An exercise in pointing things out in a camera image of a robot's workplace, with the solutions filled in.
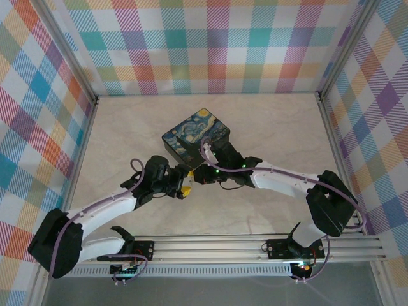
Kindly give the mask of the black box with painting print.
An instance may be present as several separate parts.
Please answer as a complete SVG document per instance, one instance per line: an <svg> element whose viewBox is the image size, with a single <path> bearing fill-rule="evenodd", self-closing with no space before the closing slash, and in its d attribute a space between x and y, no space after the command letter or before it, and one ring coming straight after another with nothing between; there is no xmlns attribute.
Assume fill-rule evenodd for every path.
<svg viewBox="0 0 408 306"><path fill-rule="evenodd" d="M230 129L206 108L198 110L162 135L165 149L180 164L192 169L204 162L200 154L203 137L213 142L228 142Z"/></svg>

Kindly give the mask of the left controller board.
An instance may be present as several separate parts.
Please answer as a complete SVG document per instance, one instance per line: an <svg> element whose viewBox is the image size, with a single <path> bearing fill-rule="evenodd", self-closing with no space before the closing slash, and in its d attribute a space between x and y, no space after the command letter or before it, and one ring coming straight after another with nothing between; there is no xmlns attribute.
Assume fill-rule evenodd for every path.
<svg viewBox="0 0 408 306"><path fill-rule="evenodd" d="M129 266L125 267L124 265L111 265L109 268L109 274L117 274L117 275L135 275L139 271L139 266Z"/></svg>

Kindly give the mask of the controller board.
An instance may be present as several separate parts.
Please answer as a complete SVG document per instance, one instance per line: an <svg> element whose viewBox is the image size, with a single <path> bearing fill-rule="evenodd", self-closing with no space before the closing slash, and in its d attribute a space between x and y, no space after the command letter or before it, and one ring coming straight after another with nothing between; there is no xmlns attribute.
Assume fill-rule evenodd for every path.
<svg viewBox="0 0 408 306"><path fill-rule="evenodd" d="M291 271L295 273L309 273L312 271L314 264L312 262L299 261L296 263L291 263Z"/></svg>
<svg viewBox="0 0 408 306"><path fill-rule="evenodd" d="M109 268L109 274L117 274L117 275L135 275L139 271L139 266L129 266L125 267L124 265L111 265Z"/></svg>

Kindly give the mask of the right controller board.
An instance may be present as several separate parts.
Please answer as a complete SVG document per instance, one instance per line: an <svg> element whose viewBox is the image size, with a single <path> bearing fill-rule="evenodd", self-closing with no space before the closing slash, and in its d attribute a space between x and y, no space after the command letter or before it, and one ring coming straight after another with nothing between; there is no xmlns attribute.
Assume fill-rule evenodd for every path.
<svg viewBox="0 0 408 306"><path fill-rule="evenodd" d="M291 271L295 273L309 273L312 271L314 264L312 262L299 261L296 263L291 263Z"/></svg>

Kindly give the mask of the long aluminium base rail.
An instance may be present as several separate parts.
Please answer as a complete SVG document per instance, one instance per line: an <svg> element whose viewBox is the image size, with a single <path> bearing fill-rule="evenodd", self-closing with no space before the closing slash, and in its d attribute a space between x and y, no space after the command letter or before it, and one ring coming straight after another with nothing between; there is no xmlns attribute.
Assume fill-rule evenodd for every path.
<svg viewBox="0 0 408 306"><path fill-rule="evenodd" d="M342 237L322 239L323 259L268 259L266 241L286 239L282 235L170 235L133 237L135 240L154 241L154 263L250 263L273 261L296 263L299 261L322 263L382 261L386 258L379 238L347 233ZM87 261L133 261L130 259L107 259L98 257Z"/></svg>

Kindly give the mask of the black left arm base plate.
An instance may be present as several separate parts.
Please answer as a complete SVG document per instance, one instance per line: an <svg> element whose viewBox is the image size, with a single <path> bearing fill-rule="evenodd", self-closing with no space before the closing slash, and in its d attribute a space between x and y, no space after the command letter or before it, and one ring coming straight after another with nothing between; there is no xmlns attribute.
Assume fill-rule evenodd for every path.
<svg viewBox="0 0 408 306"><path fill-rule="evenodd" d="M154 241L152 240L135 240L131 248L133 254L142 255L148 261L152 261L154 255Z"/></svg>

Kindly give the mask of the aluminium side floor rail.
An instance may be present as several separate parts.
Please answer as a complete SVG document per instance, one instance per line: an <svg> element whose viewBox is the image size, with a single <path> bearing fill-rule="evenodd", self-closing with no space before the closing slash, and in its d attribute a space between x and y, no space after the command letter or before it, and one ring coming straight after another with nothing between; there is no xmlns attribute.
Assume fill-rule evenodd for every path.
<svg viewBox="0 0 408 306"><path fill-rule="evenodd" d="M354 193L354 189L351 185L350 178L347 173L346 163L342 156L342 151L341 151L339 142L337 141L337 137L334 131L332 121L330 119L330 114L324 103L324 98L321 96L320 92L315 92L315 97L316 97L316 102L317 102L319 112L321 114L321 118L323 120L324 128L326 130L326 134L329 139L331 151L333 154L333 158L335 160L335 164L337 167L339 177L342 179L346 187L350 190L352 195L356 197ZM360 214L358 211L356 211L354 215L352 216L351 226L354 226L354 227L359 226L359 228L358 229L347 229L346 232L347 233L360 233L361 235L367 235L366 226L363 225L363 221L366 220L366 215L364 213L362 205L358 204L358 206L363 212L363 214Z"/></svg>
<svg viewBox="0 0 408 306"><path fill-rule="evenodd" d="M73 203L75 190L77 188L78 179L79 179L81 168L84 162L85 153L86 153L87 146L89 143L89 138L91 136L92 127L94 125L94 121L96 118L98 106L99 106L99 98L97 98L95 102L93 103L93 105L91 106L89 118L87 119L87 122L85 123L83 137L80 142L80 146L76 152L76 159L75 159L72 171L71 171L71 175L67 179L67 182L63 183L62 185L63 201L62 201L60 209L62 210L64 222L61 224L61 231L58 232L57 237L61 236L64 233L64 231L66 230L66 224L69 224L70 218L67 215L69 215L69 210L71 209L71 206Z"/></svg>

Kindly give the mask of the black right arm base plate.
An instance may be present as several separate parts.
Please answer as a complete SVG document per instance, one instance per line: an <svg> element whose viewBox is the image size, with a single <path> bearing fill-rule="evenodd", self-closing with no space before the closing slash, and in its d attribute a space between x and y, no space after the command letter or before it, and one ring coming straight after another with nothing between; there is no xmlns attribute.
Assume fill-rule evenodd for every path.
<svg viewBox="0 0 408 306"><path fill-rule="evenodd" d="M323 243L316 240L309 247L302 247L290 239L269 239L266 241L268 259L323 259Z"/></svg>

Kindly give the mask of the aluminium frame post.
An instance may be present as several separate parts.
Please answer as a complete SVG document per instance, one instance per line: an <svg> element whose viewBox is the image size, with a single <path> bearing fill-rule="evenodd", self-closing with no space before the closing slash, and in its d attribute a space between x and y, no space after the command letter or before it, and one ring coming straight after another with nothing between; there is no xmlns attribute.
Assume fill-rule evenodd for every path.
<svg viewBox="0 0 408 306"><path fill-rule="evenodd" d="M48 272L38 263L34 265L24 300L24 306L41 306L48 284Z"/></svg>
<svg viewBox="0 0 408 306"><path fill-rule="evenodd" d="M334 60L331 70L324 80L321 88L316 92L317 97L321 102L327 97L328 93L338 79L341 70L345 66L349 56L353 52L357 42L359 42L364 30L366 29L372 15L379 6L381 0L365 0L360 13L356 16L353 26L350 28L344 44L341 46L337 58Z"/></svg>
<svg viewBox="0 0 408 306"><path fill-rule="evenodd" d="M98 96L93 91L90 82L88 81L80 63L74 55L72 48L70 47L65 35L61 31L56 19L54 18L52 11L46 4L45 0L36 0L38 6L42 9L44 19L47 22L47 29L50 31L53 39L56 41L56 45L59 47L62 55L67 60L73 74L76 76L78 83L82 86L85 94L91 99L93 103L97 103Z"/></svg>
<svg viewBox="0 0 408 306"><path fill-rule="evenodd" d="M383 306L395 306L385 265L382 261L371 261L370 266Z"/></svg>

